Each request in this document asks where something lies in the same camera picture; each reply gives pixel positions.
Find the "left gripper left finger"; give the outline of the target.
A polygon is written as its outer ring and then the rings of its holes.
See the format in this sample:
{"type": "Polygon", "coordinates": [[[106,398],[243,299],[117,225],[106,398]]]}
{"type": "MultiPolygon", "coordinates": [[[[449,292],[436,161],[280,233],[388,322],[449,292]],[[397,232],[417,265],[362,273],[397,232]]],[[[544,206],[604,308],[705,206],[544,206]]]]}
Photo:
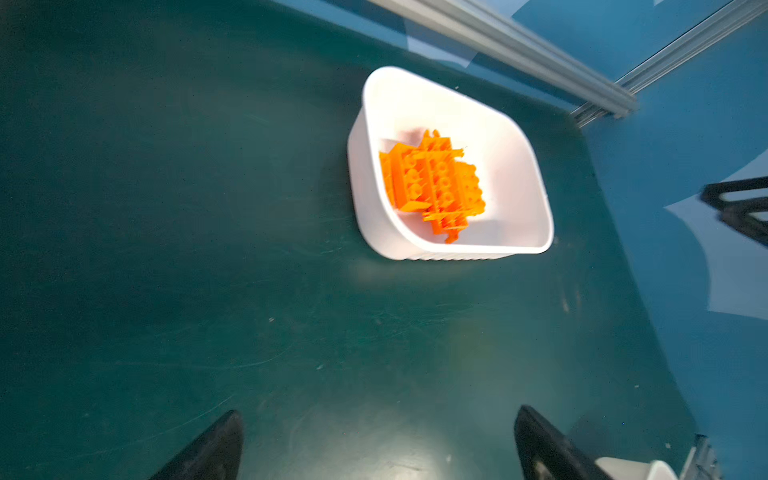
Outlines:
{"type": "Polygon", "coordinates": [[[229,410],[166,463],[151,480],[235,480],[243,445],[242,416],[237,410],[229,410]]]}

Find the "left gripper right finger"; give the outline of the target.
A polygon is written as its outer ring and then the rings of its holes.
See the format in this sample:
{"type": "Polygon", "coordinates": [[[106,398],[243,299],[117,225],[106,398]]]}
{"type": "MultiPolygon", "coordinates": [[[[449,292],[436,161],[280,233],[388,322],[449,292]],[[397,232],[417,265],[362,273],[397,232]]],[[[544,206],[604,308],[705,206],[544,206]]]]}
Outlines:
{"type": "Polygon", "coordinates": [[[543,415],[522,405],[514,424],[524,479],[610,479],[543,415]]]}

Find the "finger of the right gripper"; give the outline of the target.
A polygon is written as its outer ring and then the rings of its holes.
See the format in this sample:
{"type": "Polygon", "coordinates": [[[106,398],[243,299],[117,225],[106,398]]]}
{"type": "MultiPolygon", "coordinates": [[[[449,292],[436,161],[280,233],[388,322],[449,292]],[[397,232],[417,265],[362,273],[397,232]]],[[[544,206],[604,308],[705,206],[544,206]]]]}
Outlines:
{"type": "Polygon", "coordinates": [[[750,192],[767,188],[767,177],[708,184],[699,199],[718,211],[718,220],[743,236],[767,245],[767,221],[757,216],[767,212],[767,197],[727,200],[726,194],[750,192]]]}

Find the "orange lego chassis piece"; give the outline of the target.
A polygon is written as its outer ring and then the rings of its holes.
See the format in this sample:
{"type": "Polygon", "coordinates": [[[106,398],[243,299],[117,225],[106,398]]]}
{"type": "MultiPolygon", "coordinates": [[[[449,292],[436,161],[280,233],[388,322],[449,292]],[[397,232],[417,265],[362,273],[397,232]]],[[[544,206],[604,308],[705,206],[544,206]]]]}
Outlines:
{"type": "Polygon", "coordinates": [[[437,130],[425,131],[413,148],[404,159],[408,202],[398,211],[419,213],[435,235],[452,244],[471,217],[485,212],[476,167],[463,162],[464,151],[437,130]]]}

